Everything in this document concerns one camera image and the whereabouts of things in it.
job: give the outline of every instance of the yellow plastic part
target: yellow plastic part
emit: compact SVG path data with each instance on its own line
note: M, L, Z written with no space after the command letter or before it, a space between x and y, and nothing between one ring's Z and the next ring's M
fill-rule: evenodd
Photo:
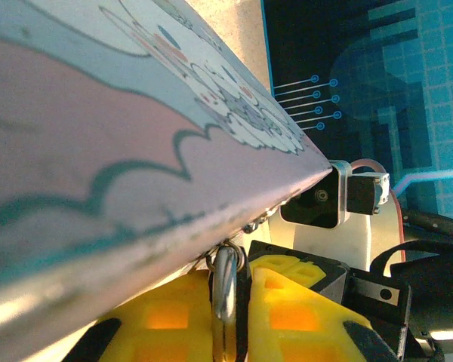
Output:
M371 328L366 318L276 271L257 266L252 274L250 362L365 362L343 322Z
M120 305L99 321L119 318L100 362L211 362L208 271L195 271Z
M319 283L327 276L313 262L301 262L298 258L287 255L264 255L251 262L250 267L252 274L256 268L267 268L306 288Z

